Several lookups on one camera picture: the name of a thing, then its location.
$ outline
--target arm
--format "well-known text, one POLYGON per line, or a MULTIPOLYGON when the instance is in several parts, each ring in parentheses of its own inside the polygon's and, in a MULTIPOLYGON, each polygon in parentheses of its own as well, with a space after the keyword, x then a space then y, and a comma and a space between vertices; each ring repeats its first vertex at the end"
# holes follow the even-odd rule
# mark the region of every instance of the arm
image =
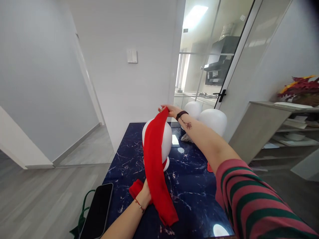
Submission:
MULTIPOLYGON (((182 110, 171 105, 161 105, 169 109, 169 117, 176 118, 182 110)), ((192 118, 188 114, 183 114, 178 122, 183 126, 196 146, 202 151, 214 172, 218 166, 228 159, 240 159, 238 154, 229 146, 226 141, 211 128, 202 122, 192 118)))
MULTIPOLYGON (((182 111, 175 106, 162 107, 167 107, 174 118, 182 111)), ((217 181, 216 200, 238 238, 318 238, 221 136, 188 114, 178 122, 212 167, 217 181)))
MULTIPOLYGON (((143 189, 136 196, 141 207, 146 209, 151 200, 151 194, 147 181, 145 180, 143 189)), ((112 223, 101 239, 130 239, 133 238, 137 226, 142 218, 142 210, 133 200, 127 209, 112 223)))

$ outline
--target red cloth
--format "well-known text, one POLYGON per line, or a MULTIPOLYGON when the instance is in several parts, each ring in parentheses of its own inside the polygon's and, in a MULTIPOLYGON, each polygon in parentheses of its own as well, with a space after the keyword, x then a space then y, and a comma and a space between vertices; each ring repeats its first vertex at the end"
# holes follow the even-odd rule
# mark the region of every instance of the red cloth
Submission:
POLYGON ((129 188, 129 192, 130 192, 130 195, 135 199, 136 196, 140 193, 140 191, 142 190, 144 186, 144 183, 142 183, 141 180, 136 180, 132 186, 130 186, 129 188))
POLYGON ((213 169, 208 162, 207 162, 207 171, 210 173, 213 173, 213 169))
POLYGON ((144 137, 144 165, 153 203, 163 224, 173 225, 178 221, 172 199, 167 190, 163 165, 162 141, 168 109, 165 108, 152 120, 144 137))

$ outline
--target black watch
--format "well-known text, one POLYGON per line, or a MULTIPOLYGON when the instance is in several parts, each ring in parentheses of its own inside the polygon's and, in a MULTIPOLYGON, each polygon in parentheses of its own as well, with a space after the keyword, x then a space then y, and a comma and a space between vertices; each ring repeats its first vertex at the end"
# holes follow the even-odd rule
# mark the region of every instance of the black watch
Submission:
POLYGON ((177 116, 176 116, 177 122, 178 122, 179 118, 180 118, 183 114, 188 114, 188 113, 187 113, 186 111, 181 111, 181 112, 179 112, 179 113, 177 114, 177 116))

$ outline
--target black door handle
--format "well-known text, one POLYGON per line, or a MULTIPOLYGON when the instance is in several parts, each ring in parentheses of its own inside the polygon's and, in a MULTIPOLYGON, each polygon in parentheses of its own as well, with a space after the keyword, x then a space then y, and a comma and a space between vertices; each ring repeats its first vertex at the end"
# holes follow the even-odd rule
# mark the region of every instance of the black door handle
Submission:
POLYGON ((223 90, 223 92, 218 95, 218 96, 220 96, 218 102, 221 102, 221 101, 223 100, 223 98, 224 98, 225 95, 226 95, 226 90, 223 90))

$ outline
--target flower basket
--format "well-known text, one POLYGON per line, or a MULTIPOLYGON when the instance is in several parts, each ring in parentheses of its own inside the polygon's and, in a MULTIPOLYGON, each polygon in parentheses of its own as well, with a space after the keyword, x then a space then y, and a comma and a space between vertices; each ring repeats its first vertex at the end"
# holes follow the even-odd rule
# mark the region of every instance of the flower basket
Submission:
POLYGON ((293 103, 316 107, 319 105, 319 78, 309 81, 315 76, 303 78, 293 77, 293 83, 285 86, 278 94, 284 101, 292 100, 293 103))
POLYGON ((300 94, 296 95, 292 102, 300 105, 309 105, 316 107, 319 105, 319 94, 300 94))

